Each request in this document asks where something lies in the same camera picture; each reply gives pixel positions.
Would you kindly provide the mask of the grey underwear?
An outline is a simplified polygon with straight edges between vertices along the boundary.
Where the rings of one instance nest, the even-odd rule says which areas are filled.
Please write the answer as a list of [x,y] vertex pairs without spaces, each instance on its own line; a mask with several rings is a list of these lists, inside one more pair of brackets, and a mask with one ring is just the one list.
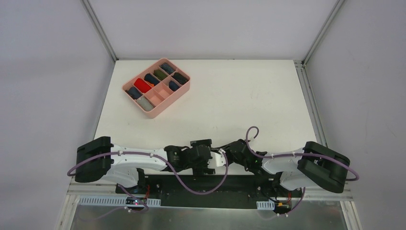
[[136,103],[146,112],[149,112],[154,109],[153,104],[144,96],[136,99]]

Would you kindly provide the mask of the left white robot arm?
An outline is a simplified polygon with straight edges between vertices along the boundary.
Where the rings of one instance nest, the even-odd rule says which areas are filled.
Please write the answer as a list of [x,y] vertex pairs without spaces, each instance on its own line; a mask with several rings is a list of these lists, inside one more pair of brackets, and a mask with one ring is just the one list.
[[159,149],[137,149],[120,146],[103,136],[77,148],[76,165],[68,171],[75,182],[106,180],[140,194],[145,190],[143,170],[177,174],[192,169],[194,173],[212,173],[228,167],[226,152],[211,148],[211,140],[195,141],[191,146],[169,145]]

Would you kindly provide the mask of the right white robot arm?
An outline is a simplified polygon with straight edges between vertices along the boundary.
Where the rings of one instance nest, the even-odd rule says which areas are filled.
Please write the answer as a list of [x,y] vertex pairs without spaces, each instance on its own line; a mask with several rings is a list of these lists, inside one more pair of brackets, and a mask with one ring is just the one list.
[[239,139],[223,145],[229,163],[259,177],[272,178],[272,191],[284,196],[299,187],[318,186],[342,193],[350,170],[350,159],[314,141],[290,152],[254,152],[248,142]]

